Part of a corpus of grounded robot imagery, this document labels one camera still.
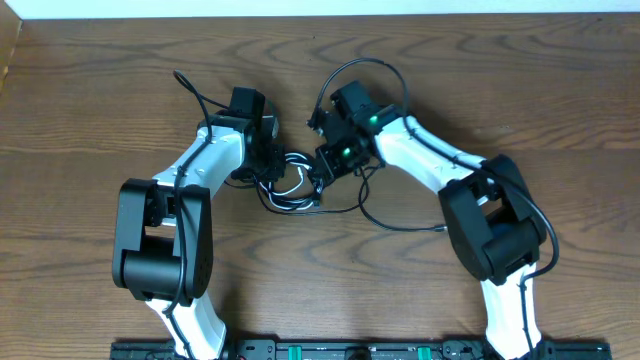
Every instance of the black cable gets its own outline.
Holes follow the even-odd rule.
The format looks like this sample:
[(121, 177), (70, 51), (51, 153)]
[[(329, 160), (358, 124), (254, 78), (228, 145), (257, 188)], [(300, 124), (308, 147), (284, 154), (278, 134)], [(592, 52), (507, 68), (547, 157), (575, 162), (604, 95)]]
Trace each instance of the black cable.
[(370, 62), (370, 63), (375, 63), (375, 64), (379, 64), (382, 66), (387, 67), (389, 70), (391, 70), (396, 77), (398, 78), (398, 80), (400, 80), (400, 83), (402, 84), (402, 91), (403, 91), (403, 95), (402, 95), (402, 122), (404, 124), (405, 129), (407, 130), (407, 132), (409, 133), (409, 135), (415, 139), (416, 141), (418, 141), (420, 144), (422, 144), (423, 146), (425, 146), (427, 149), (435, 152), (436, 154), (442, 156), (443, 158), (447, 159), (448, 161), (451, 161), (452, 163), (464, 167), (468, 170), (471, 171), (475, 171), (477, 172), (479, 175), (485, 177), (486, 179), (491, 179), (493, 180), (497, 185), (501, 186), (504, 189), (508, 189), (511, 190), (511, 192), (513, 192), (514, 194), (516, 194), (519, 198), (521, 198), (525, 203), (527, 203), (527, 205), (531, 208), (531, 210), (533, 210), (534, 213), (536, 213), (536, 215), (542, 220), (542, 222), (545, 225), (545, 228), (547, 230), (547, 232), (549, 233), (549, 238), (551, 239), (551, 245), (553, 248), (553, 255), (551, 257), (551, 260), (549, 261), (549, 263), (543, 267), (542, 269), (535, 271), (531, 274), (525, 275), (520, 279), (520, 297), (522, 300), (522, 319), (523, 319), (523, 331), (525, 333), (525, 337), (527, 338), (527, 345), (529, 346), (529, 352), (531, 354), (533, 354), (533, 344), (531, 342), (531, 335), (529, 334), (529, 327), (527, 324), (527, 309), (526, 309), (526, 298), (525, 298), (525, 292), (527, 290), (526, 286), (525, 286), (525, 282), (529, 279), (533, 279), (535, 277), (541, 276), (546, 274), (547, 272), (551, 271), (551, 269), (553, 269), (556, 264), (558, 263), (558, 258), (560, 257), (560, 246), (558, 244), (558, 237), (556, 235), (555, 230), (553, 229), (553, 226), (551, 225), (551, 222), (549, 221), (549, 219), (546, 217), (546, 215), (542, 212), (542, 210), (540, 210), (540, 208), (531, 200), (529, 199), (529, 197), (526, 195), (526, 193), (520, 189), (519, 186), (517, 186), (516, 184), (514, 184), (511, 180), (506, 179), (502, 176), (499, 176), (497, 174), (494, 174), (493, 172), (491, 172), (488, 169), (484, 169), (482, 167), (477, 168), (475, 166), (469, 165), (465, 162), (462, 162), (460, 160), (458, 160), (456, 157), (452, 157), (449, 156), (448, 154), (444, 153), (443, 151), (441, 151), (440, 149), (438, 149), (437, 147), (431, 145), (429, 142), (427, 142), (426, 140), (422, 139), (419, 135), (416, 134), (416, 130), (412, 129), (409, 126), (408, 120), (407, 120), (407, 115), (409, 113), (409, 89), (407, 87), (407, 83), (405, 82), (404, 78), (402, 77), (402, 75), (400, 74), (400, 72), (391, 64), (385, 63), (384, 61), (380, 60), (380, 59), (375, 59), (375, 58), (359, 58), (359, 59), (354, 59), (351, 60), (349, 62), (347, 62), (346, 64), (340, 66), (338, 69), (336, 69), (327, 79), (327, 81), (325, 82), (325, 84), (322, 87), (322, 90), (320, 91), (320, 95), (318, 96), (318, 100), (316, 101), (316, 106), (314, 108), (314, 116), (316, 111), (320, 111), (320, 103), (322, 102), (322, 97), (324, 96), (324, 92), (326, 91), (327, 87), (329, 86), (329, 83), (331, 82), (331, 80), (333, 80), (333, 78), (338, 75), (341, 71), (343, 71), (344, 69), (348, 68), (351, 65), (354, 64), (358, 64), (358, 63), (362, 63), (362, 62)]
[[(262, 192), (260, 191), (260, 182), (258, 181), (258, 178), (254, 177), (254, 180), (255, 180), (256, 192), (258, 193), (258, 199), (260, 199), (260, 203), (262, 203), (262, 206), (272, 214), (285, 215), (285, 216), (314, 216), (314, 215), (325, 215), (325, 214), (344, 214), (346, 212), (353, 211), (360, 207), (360, 204), (356, 204), (354, 206), (348, 207), (346, 209), (340, 209), (340, 210), (320, 210), (320, 211), (306, 211), (306, 212), (286, 212), (286, 211), (274, 210), (270, 208), (269, 205), (267, 205), (267, 203), (262, 198)], [(362, 202), (365, 202), (368, 196), (369, 196), (369, 190), (367, 188), (367, 192)]]
[(262, 191), (267, 195), (271, 204), (284, 211), (302, 211), (313, 206), (315, 199), (322, 193), (322, 179), (310, 177), (313, 185), (313, 191), (303, 196), (292, 197), (288, 194), (294, 192), (304, 183), (304, 175), (302, 175), (301, 168), (304, 168), (307, 174), (311, 174), (315, 170), (315, 162), (310, 155), (301, 152), (287, 152), (284, 154), (285, 164), (294, 165), (298, 167), (298, 173), (300, 175), (300, 182), (292, 189), (285, 192), (276, 192), (274, 183), (270, 181), (261, 181), (260, 187)]
[[(173, 297), (173, 300), (171, 301), (169, 306), (167, 306), (167, 308), (162, 310), (162, 313), (167, 317), (167, 319), (169, 319), (169, 322), (171, 323), (171, 326), (173, 327), (173, 330), (176, 333), (176, 336), (182, 342), (188, 358), (195, 359), (195, 357), (193, 356), (193, 352), (191, 350), (190, 344), (187, 342), (186, 337), (180, 330), (180, 327), (178, 326), (175, 320), (175, 317), (173, 316), (173, 310), (176, 308), (176, 306), (178, 306), (178, 303), (180, 302), (180, 298), (182, 297), (183, 293), (185, 293), (184, 287), (185, 287), (185, 277), (187, 273), (187, 245), (186, 245), (186, 237), (184, 232), (184, 223), (182, 218), (182, 197), (181, 197), (181, 190), (180, 190), (180, 181), (185, 176), (186, 171), (189, 168), (189, 165), (191, 164), (191, 162), (193, 162), (193, 160), (198, 156), (198, 154), (200, 154), (200, 152), (202, 152), (202, 150), (204, 150), (204, 148), (209, 143), (211, 143), (213, 132), (212, 132), (211, 119), (209, 118), (209, 112), (207, 111), (207, 107), (203, 102), (204, 97), (198, 92), (198, 90), (196, 90), (193, 84), (191, 84), (191, 82), (187, 79), (187, 77), (182, 72), (180, 72), (180, 70), (174, 70), (173, 76), (176, 78), (176, 80), (178, 80), (178, 83), (180, 83), (180, 85), (184, 86), (187, 90), (189, 90), (189, 92), (191, 92), (196, 96), (196, 99), (198, 100), (198, 103), (200, 104), (200, 108), (202, 109), (202, 112), (204, 114), (205, 122), (207, 124), (207, 136), (205, 137), (202, 144), (200, 144), (200, 146), (198, 146), (196, 150), (193, 153), (191, 153), (191, 155), (189, 155), (189, 157), (182, 163), (182, 165), (178, 166), (176, 170), (176, 179), (173, 183), (173, 193), (174, 193), (174, 199), (175, 199), (178, 243), (180, 246), (180, 273), (178, 276), (178, 288), (176, 290), (176, 294)], [(207, 101), (215, 105), (218, 105), (220, 107), (226, 108), (226, 106), (213, 102), (210, 99), (207, 99)]]
[[(187, 80), (187, 78), (178, 70), (175, 70), (173, 72), (173, 76), (176, 78), (176, 80), (178, 80), (178, 83), (180, 83), (180, 85), (182, 85), (185, 89), (189, 90), (190, 93), (196, 95), (196, 91), (195, 88), (193, 87), (193, 85), (191, 85), (191, 83), (189, 82), (189, 80)], [(198, 93), (196, 96), (200, 96), (202, 98), (202, 100), (213, 104), (217, 107), (221, 107), (223, 109), (229, 110), (229, 107), (227, 105), (221, 104), (215, 100), (211, 100), (208, 97)]]
[(379, 169), (381, 169), (383, 167), (383, 164), (381, 163), (378, 166), (373, 167), (373, 169), (371, 170), (371, 173), (369, 173), (368, 176), (363, 176), (362, 177), (362, 185), (360, 186), (360, 191), (358, 192), (358, 204), (360, 205), (360, 211), (362, 212), (362, 215), (364, 215), (365, 218), (367, 218), (367, 220), (371, 221), (374, 225), (377, 225), (385, 230), (390, 230), (390, 231), (400, 231), (400, 232), (443, 232), (445, 230), (447, 230), (447, 226), (444, 224), (440, 224), (440, 225), (434, 225), (434, 226), (430, 226), (430, 227), (426, 227), (426, 228), (403, 228), (403, 227), (397, 227), (397, 226), (391, 226), (391, 225), (387, 225), (381, 221), (379, 221), (378, 219), (374, 218), (365, 208), (364, 208), (364, 201), (362, 201), (362, 191), (363, 189), (366, 187), (367, 189), (369, 188), (369, 183), (368, 180), (369, 178), (371, 178), (376, 171), (378, 171)]
[(255, 185), (233, 185), (233, 184), (230, 184), (229, 182), (227, 182), (227, 180), (224, 181), (224, 184), (227, 185), (227, 186), (230, 186), (232, 188), (241, 189), (241, 190), (243, 190), (243, 189), (253, 189), (255, 187)]

